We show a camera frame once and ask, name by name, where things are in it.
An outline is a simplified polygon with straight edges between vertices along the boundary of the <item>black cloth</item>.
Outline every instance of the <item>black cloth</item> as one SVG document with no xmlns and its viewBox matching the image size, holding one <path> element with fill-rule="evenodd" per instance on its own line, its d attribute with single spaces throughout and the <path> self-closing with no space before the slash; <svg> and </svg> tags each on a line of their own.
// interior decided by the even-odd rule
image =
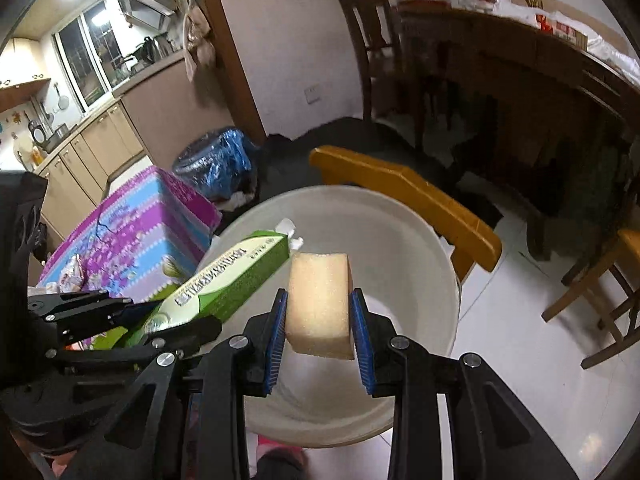
<svg viewBox="0 0 640 480">
<path fill-rule="evenodd" d="M 284 450 L 275 449 L 257 463 L 258 472 L 253 480 L 306 480 L 302 465 Z"/>
<path fill-rule="evenodd" d="M 392 128 L 379 123 L 368 127 L 361 119 L 343 117 L 313 128 L 295 140 L 281 135 L 268 136 L 258 162 L 258 198 L 230 214 L 224 213 L 216 234 L 220 234 L 233 220 L 259 202 L 293 189 L 321 185 L 320 171 L 309 166 L 308 157 L 312 149 L 326 144 L 411 168 L 424 180 L 460 202 L 491 229 L 502 218 L 489 199 L 459 190 L 456 187 L 458 178 L 452 178 L 443 164 L 432 156 L 417 153 Z"/>
</svg>

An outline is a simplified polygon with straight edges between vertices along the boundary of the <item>yellow chair backrest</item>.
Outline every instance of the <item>yellow chair backrest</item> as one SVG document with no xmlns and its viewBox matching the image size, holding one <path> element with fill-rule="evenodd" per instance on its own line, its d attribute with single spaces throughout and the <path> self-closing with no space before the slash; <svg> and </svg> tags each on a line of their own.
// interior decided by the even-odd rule
<svg viewBox="0 0 640 480">
<path fill-rule="evenodd" d="M 358 184 L 418 213 L 455 247 L 451 262 L 460 282 L 474 262 L 489 272 L 498 263 L 502 243 L 492 229 L 410 168 L 335 146 L 314 149 L 309 164 L 321 171 L 325 184 Z"/>
</svg>

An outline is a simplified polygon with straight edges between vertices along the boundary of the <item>tiled floor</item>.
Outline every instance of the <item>tiled floor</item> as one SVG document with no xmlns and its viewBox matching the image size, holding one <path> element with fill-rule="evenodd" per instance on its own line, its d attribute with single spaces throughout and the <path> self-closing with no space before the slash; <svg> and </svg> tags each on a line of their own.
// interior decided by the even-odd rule
<svg viewBox="0 0 640 480">
<path fill-rule="evenodd" d="M 518 207 L 473 175 L 466 175 L 462 186 L 483 192 L 500 208 L 504 218 L 495 231 L 503 251 L 494 272 L 476 266 L 463 285 L 451 356 L 480 354 L 537 418 L 577 475 L 591 480 L 640 412 L 640 344 L 582 370 L 585 355 L 610 342 L 594 328 L 596 317 L 586 300 L 576 301 L 549 323 L 540 317 L 564 291 L 560 279 L 572 260 L 554 254 L 549 262 L 535 262 L 527 251 L 526 222 Z M 622 292 L 611 276 L 603 276 L 601 285 L 612 302 L 620 301 Z M 625 321 L 621 318 L 620 325 L 626 329 Z M 312 478 L 386 479 L 391 434 L 354 446 L 309 450 Z M 255 437 L 249 442 L 255 467 Z M 450 460 L 450 442 L 444 442 L 444 479 L 452 478 Z"/>
<path fill-rule="evenodd" d="M 151 166 L 151 160 L 148 156 L 142 157 L 139 161 L 135 162 L 131 167 L 127 168 L 120 176 L 116 177 L 109 187 L 109 194 L 116 191 L 122 184 L 129 180 L 132 176 L 137 175 L 140 171 Z"/>
</svg>

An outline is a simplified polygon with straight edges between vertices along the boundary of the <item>door frame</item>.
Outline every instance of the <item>door frame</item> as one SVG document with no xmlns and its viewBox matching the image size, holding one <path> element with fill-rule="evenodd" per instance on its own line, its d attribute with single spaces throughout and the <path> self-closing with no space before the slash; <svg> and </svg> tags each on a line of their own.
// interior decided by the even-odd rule
<svg viewBox="0 0 640 480">
<path fill-rule="evenodd" d="M 255 144 L 261 146 L 267 136 L 236 49 L 236 42 L 226 20 L 222 0 L 201 0 L 198 3 L 212 29 L 211 40 L 216 49 L 214 72 L 234 123 Z"/>
</svg>

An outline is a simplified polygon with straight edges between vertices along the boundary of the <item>electrical outlet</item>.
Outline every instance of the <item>electrical outlet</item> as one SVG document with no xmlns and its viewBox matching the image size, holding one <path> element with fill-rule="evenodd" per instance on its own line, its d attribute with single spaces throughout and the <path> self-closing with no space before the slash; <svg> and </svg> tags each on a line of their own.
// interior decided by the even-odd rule
<svg viewBox="0 0 640 480">
<path fill-rule="evenodd" d="M 313 85 L 305 88 L 305 97 L 307 104 L 313 104 L 321 99 L 320 85 Z"/>
</svg>

